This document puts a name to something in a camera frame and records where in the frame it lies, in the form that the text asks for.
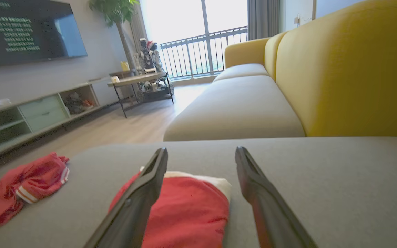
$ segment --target side table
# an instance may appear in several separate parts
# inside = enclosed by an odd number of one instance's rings
[[[163,80],[163,82],[168,85],[167,90],[164,91],[166,92],[166,94],[163,94],[164,92],[162,91],[155,91],[155,92],[147,93],[147,94],[154,94],[156,95],[155,97],[145,97],[145,94],[141,91],[140,87],[137,87],[138,93],[136,94],[136,90],[134,89],[134,84],[138,84],[146,81],[154,81],[154,80]],[[117,92],[117,88],[124,87],[127,85],[131,85],[137,104],[124,108],[123,104],[125,99],[120,99],[119,93]],[[154,102],[159,100],[171,99],[172,103],[174,104],[174,99],[172,98],[174,88],[173,86],[171,86],[166,72],[157,72],[157,73],[144,74],[134,77],[126,77],[124,79],[119,80],[117,83],[109,83],[108,87],[114,88],[125,118],[127,118],[125,113],[126,110],[135,108],[145,102]]]

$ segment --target gray sofa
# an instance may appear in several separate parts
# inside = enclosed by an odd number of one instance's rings
[[[118,189],[167,147],[168,170],[224,177],[232,185],[224,247],[258,247],[238,185],[245,146],[320,248],[397,247],[397,138],[265,138],[121,144],[71,158],[64,187],[0,227],[0,248],[82,247]]]

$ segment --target drawer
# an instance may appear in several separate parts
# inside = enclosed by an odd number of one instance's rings
[[[19,106],[25,118],[43,114],[48,110],[60,108],[60,100],[57,96],[49,96]]]
[[[46,110],[42,113],[26,118],[27,123],[33,132],[39,131],[43,128],[56,124],[67,118],[62,108],[55,108],[53,110]]]

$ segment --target sofa cushion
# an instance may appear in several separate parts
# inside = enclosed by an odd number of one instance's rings
[[[259,63],[246,63],[225,69],[214,81],[247,76],[268,76],[266,69]]]
[[[230,221],[223,247],[258,248],[252,207],[238,182],[237,146],[249,150],[319,248],[397,247],[397,137],[334,137],[89,149],[71,157],[69,181],[62,189],[24,206],[0,227],[0,248],[83,247],[120,187],[160,147],[168,150],[168,170],[230,182]]]
[[[272,78],[246,76],[212,83],[172,121],[164,141],[304,136]]]

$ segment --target metal table leg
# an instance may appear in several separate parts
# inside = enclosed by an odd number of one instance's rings
[[[166,79],[164,79],[163,80],[163,82],[166,84],[166,82],[165,82],[165,80],[168,82],[168,89],[170,90],[170,95],[171,95],[171,101],[172,101],[172,104],[174,104],[174,99],[172,98],[172,93],[171,93],[171,84],[170,84],[170,81],[168,80],[168,74],[166,74],[166,77],[165,77]]]
[[[114,90],[116,91],[116,96],[117,96],[117,99],[119,100],[120,108],[122,108],[123,114],[124,114],[125,118],[127,118],[125,110],[123,109],[122,99],[120,99],[119,93],[117,92],[117,88],[115,85],[114,85]]]
[[[131,88],[133,88],[133,93],[134,93],[134,97],[136,98],[136,102],[139,103],[139,100],[137,100],[136,92],[134,91],[134,85],[131,84]]]

